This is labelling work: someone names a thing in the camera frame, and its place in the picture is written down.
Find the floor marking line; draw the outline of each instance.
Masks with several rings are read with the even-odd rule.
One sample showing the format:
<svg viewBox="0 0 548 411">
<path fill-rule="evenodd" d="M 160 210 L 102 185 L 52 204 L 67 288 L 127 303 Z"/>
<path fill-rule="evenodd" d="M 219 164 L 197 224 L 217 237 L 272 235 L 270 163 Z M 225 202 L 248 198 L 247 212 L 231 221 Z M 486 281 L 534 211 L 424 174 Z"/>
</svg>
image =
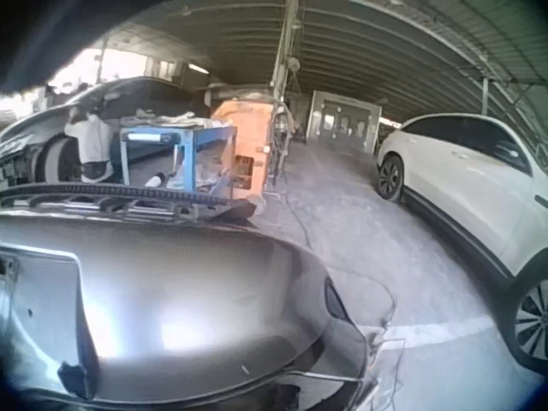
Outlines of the floor marking line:
<svg viewBox="0 0 548 411">
<path fill-rule="evenodd" d="M 488 315 L 447 323 L 392 326 L 385 332 L 383 339 L 399 341 L 386 342 L 383 349 L 400 349 L 402 348 L 401 340 L 403 339 L 406 340 L 405 348 L 448 343 L 459 338 L 479 334 L 494 326 L 493 319 Z M 381 327 L 367 325 L 358 325 L 358 329 L 364 335 L 383 332 Z"/>
</svg>

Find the car wheel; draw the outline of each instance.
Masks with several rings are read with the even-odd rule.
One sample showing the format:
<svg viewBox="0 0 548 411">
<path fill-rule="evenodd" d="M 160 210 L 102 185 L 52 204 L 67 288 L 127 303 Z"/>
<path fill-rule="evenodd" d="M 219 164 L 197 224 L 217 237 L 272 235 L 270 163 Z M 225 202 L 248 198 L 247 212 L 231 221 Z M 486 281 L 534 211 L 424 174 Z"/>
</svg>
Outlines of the car wheel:
<svg viewBox="0 0 548 411">
<path fill-rule="evenodd" d="M 548 374 L 548 267 L 520 275 L 506 301 L 503 333 L 510 352 L 522 366 Z"/>
<path fill-rule="evenodd" d="M 80 174 L 77 139 L 62 137 L 49 146 L 44 161 L 45 182 L 78 182 Z"/>
<path fill-rule="evenodd" d="M 388 201 L 397 202 L 402 197 L 403 161 L 398 156 L 384 159 L 378 171 L 378 193 Z"/>
</svg>

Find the blue metal stand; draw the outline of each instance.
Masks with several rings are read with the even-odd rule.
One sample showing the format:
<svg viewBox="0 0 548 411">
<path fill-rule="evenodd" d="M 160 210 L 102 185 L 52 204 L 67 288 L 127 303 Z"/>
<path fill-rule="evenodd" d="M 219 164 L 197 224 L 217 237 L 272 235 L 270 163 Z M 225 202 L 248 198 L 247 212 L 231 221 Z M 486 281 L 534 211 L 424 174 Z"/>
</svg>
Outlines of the blue metal stand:
<svg viewBox="0 0 548 411">
<path fill-rule="evenodd" d="M 122 173 L 124 184 L 129 184 L 129 169 L 128 169 L 128 141 L 139 141 L 140 143 L 160 144 L 165 146 L 176 146 L 179 153 L 184 153 L 183 160 L 183 180 L 177 181 L 177 176 L 174 176 L 175 182 L 172 186 L 183 188 L 188 192 L 196 191 L 196 153 L 200 146 L 211 143 L 216 140 L 226 140 L 232 143 L 234 148 L 236 127 L 219 127 L 219 128 L 178 128 L 174 126 L 159 127 L 159 126 L 138 126 L 131 128 L 122 128 L 120 130 L 120 144 L 122 157 Z M 218 184 L 211 188 L 211 194 L 218 193 L 221 184 L 230 184 L 231 178 L 222 176 Z"/>
</svg>

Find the electrical cable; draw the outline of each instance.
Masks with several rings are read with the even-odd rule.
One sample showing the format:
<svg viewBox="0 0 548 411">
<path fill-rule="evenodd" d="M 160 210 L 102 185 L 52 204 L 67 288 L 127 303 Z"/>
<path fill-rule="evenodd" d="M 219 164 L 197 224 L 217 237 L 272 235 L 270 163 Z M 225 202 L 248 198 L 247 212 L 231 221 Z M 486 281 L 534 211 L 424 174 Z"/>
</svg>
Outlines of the electrical cable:
<svg viewBox="0 0 548 411">
<path fill-rule="evenodd" d="M 308 234 L 308 229 L 305 226 L 305 224 L 302 222 L 301 218 L 297 215 L 295 209 L 293 208 L 293 206 L 291 205 L 291 202 L 289 201 L 289 180 L 288 180 L 287 173 L 286 173 L 285 169 L 283 170 L 282 178 L 283 178 L 283 181 L 285 182 L 285 186 L 286 186 L 286 192 L 285 192 L 285 194 L 283 194 L 283 199 L 285 201 L 285 205 L 288 207 L 289 212 L 291 212 L 291 214 L 295 218 L 296 222 L 301 227 L 302 233 L 305 236 L 305 243 L 306 243 L 307 247 L 311 251 L 314 252 L 312 242 L 310 241 L 310 235 Z M 357 275 L 357 276 L 360 276 L 360 277 L 366 277 L 369 280 L 373 281 L 374 283 L 377 283 L 378 285 L 380 285 L 382 287 L 382 289 L 386 292 L 386 294 L 389 296 L 390 301 L 391 301 L 391 308 L 390 308 L 390 313 L 386 316 L 386 318 L 384 318 L 382 320 L 382 326 L 383 326 L 383 329 L 384 329 L 384 332 L 381 335 L 381 337 L 382 337 L 385 334 L 385 332 L 388 330 L 388 328 L 390 327 L 390 325 L 392 323 L 392 319 L 394 318 L 394 315 L 395 315 L 396 309 L 397 309 L 397 300 L 394 297 L 394 295 L 392 294 L 392 292 L 390 291 L 390 289 L 388 288 L 388 286 L 386 286 L 382 281 L 378 280 L 377 278 L 371 277 L 367 274 L 364 274 L 364 273 L 361 273 L 361 272 L 358 272 L 358 271 L 349 270 L 349 269 L 344 269 L 342 267 L 339 267 L 337 265 L 334 265 L 334 264 L 332 264 L 330 262 L 326 262 L 326 261 L 324 261 L 324 264 L 327 265 L 328 267 L 330 267 L 333 270 L 337 270 L 337 271 L 340 271 L 340 272 L 346 272 L 348 274 L 354 274 L 354 275 Z M 384 344 L 393 343 L 393 342 L 397 342 L 397 341 L 402 341 L 403 345 L 402 345 L 402 351 L 401 351 L 401 353 L 398 357 L 398 360 L 396 362 L 396 365 L 395 365 L 396 375 L 394 376 L 394 384 L 393 384 L 393 387 L 392 387 L 392 392 L 390 393 L 390 400 L 388 401 L 386 406 L 384 408 L 382 408 L 381 410 L 373 410 L 372 401 L 371 401 L 371 411 L 385 411 L 386 409 L 388 409 L 388 407 L 390 405 L 392 406 L 392 409 L 396 410 L 396 405 L 394 403 L 394 397 L 396 396 L 396 393 L 403 387 L 403 383 L 401 383 L 402 385 L 400 386 L 400 388 L 397 388 L 397 383 L 398 383 L 398 379 L 399 379 L 400 365 L 402 363 L 403 353 L 405 352 L 405 345 L 406 345 L 407 339 L 406 338 L 395 338 L 395 339 L 390 339 L 390 340 L 383 340 L 376 347 L 377 353 L 378 353 L 378 351 L 380 350 L 380 348 Z"/>
</svg>

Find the workbench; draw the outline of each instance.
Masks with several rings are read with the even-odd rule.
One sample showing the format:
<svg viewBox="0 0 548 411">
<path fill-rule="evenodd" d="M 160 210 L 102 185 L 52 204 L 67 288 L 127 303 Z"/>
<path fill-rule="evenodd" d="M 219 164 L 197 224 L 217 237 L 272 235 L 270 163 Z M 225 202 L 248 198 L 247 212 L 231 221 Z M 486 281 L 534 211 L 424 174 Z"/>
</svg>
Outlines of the workbench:
<svg viewBox="0 0 548 411">
<path fill-rule="evenodd" d="M 171 177 L 170 188 L 183 189 L 187 192 L 196 191 L 196 165 L 197 152 L 201 146 L 212 143 L 217 140 L 224 140 L 227 144 L 235 147 L 236 127 L 216 127 L 216 128 L 188 128 L 178 127 L 176 125 L 165 126 L 135 126 L 122 128 L 120 130 L 120 148 L 122 158 L 123 183 L 129 185 L 129 167 L 128 167 L 128 142 L 137 141 L 139 143 L 159 144 L 174 147 L 174 161 L 181 155 L 182 172 L 177 172 Z M 219 181 L 211 187 L 209 194 L 218 195 L 222 188 L 231 186 L 232 178 L 230 175 L 232 167 L 228 167 L 228 172 L 223 174 Z"/>
</svg>

